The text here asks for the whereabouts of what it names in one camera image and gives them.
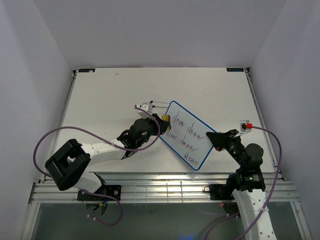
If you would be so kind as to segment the yellow bone-shaped eraser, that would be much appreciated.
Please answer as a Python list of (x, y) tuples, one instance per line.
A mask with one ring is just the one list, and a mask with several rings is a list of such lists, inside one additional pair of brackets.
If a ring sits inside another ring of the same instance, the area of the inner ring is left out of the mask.
[(168, 131), (171, 129), (171, 117), (170, 115), (163, 115), (161, 117), (162, 120), (162, 128), (164, 129), (164, 131)]

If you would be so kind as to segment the blue framed whiteboard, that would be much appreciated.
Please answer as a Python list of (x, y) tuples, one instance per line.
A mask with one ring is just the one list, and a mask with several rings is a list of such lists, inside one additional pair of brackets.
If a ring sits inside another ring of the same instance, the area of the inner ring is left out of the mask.
[(200, 170), (214, 148), (207, 132), (215, 130), (175, 100), (165, 114), (170, 116), (171, 128), (161, 140), (194, 171)]

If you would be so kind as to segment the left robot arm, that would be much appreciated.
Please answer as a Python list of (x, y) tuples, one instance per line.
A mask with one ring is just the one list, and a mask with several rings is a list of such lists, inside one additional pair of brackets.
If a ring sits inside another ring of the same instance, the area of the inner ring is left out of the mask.
[(58, 189), (72, 187), (84, 190), (95, 199), (102, 199), (107, 193), (107, 184), (87, 167), (109, 160), (124, 160), (139, 152), (152, 136), (163, 135), (171, 128), (171, 117), (156, 113), (152, 117), (137, 119), (120, 136), (108, 143), (81, 144), (70, 139), (63, 144), (45, 163), (45, 168)]

